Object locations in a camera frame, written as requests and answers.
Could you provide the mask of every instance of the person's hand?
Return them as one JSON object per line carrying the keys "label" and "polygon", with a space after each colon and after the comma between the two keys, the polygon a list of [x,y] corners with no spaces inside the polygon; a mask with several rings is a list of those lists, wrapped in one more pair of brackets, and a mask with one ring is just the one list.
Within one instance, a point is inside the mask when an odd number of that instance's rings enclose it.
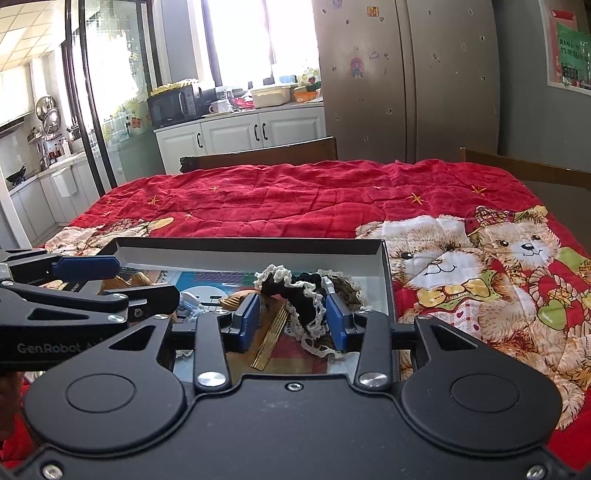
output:
{"label": "person's hand", "polygon": [[21,406],[23,372],[0,375],[0,441],[14,431],[14,416]]}

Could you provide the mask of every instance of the window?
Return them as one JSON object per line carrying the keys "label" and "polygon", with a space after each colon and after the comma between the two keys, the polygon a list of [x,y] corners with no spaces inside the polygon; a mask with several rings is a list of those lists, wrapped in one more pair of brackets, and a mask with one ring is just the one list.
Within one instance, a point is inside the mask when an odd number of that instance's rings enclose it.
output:
{"label": "window", "polygon": [[272,65],[281,74],[318,68],[318,44],[312,0],[202,0],[209,18],[205,27],[215,47],[217,85],[246,88],[273,80]]}

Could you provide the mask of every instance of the countertop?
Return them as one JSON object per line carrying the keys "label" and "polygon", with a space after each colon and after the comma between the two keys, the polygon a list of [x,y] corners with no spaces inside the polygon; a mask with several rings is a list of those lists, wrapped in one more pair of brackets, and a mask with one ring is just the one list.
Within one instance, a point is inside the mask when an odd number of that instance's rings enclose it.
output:
{"label": "countertop", "polygon": [[10,195],[12,195],[13,193],[18,192],[19,190],[23,189],[24,187],[26,187],[30,183],[34,182],[36,179],[43,178],[46,175],[49,175],[51,173],[55,173],[60,168],[68,167],[70,165],[73,165],[74,163],[80,163],[81,161],[85,161],[85,160],[86,160],[86,154],[84,152],[79,152],[79,153],[74,153],[72,155],[68,155],[66,158],[62,158],[61,160],[55,162],[53,165],[50,165],[50,167],[47,170],[33,171],[31,173],[26,174],[25,175],[26,180],[24,182],[22,182],[19,185],[16,185],[15,187],[12,187],[12,186],[8,187],[8,191],[10,192]]}
{"label": "countertop", "polygon": [[230,117],[234,117],[234,116],[249,115],[251,113],[276,112],[279,110],[289,110],[292,108],[313,108],[313,107],[321,107],[321,106],[324,106],[323,102],[306,102],[306,103],[290,102],[290,103],[284,103],[283,105],[268,106],[265,108],[252,108],[250,110],[240,110],[237,112],[227,113],[226,115],[214,115],[214,116],[210,116],[210,117],[203,117],[198,120],[191,120],[190,122],[185,122],[182,124],[176,124],[176,125],[170,125],[169,127],[158,128],[158,129],[154,130],[154,132],[156,132],[156,133],[166,132],[166,130],[172,130],[173,128],[201,124],[203,122],[208,122],[210,120],[220,120],[222,118],[230,118]]}

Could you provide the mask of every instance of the green poster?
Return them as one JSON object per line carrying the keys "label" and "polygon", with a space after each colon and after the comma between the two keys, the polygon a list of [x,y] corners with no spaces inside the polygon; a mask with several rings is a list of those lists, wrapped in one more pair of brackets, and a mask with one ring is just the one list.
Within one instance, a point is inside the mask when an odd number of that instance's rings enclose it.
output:
{"label": "green poster", "polygon": [[583,50],[587,49],[589,36],[561,23],[556,27],[562,75],[573,80],[586,80],[587,61]]}

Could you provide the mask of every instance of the blue gripper pad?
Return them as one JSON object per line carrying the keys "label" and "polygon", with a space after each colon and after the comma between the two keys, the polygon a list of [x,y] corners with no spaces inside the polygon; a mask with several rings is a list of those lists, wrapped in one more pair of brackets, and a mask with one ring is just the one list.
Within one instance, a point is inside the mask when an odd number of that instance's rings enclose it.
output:
{"label": "blue gripper pad", "polygon": [[65,282],[103,280],[115,278],[121,265],[112,255],[96,257],[61,257],[54,265],[52,273]]}
{"label": "blue gripper pad", "polygon": [[242,317],[242,327],[238,335],[238,343],[240,351],[246,352],[251,346],[252,338],[259,326],[259,317],[261,312],[261,296],[257,295],[255,300],[250,304],[248,310]]}
{"label": "blue gripper pad", "polygon": [[341,352],[346,352],[347,334],[345,332],[345,324],[343,322],[345,313],[341,312],[333,298],[333,295],[335,294],[329,294],[326,297],[326,323],[329,325],[330,336],[335,343],[335,349]]}

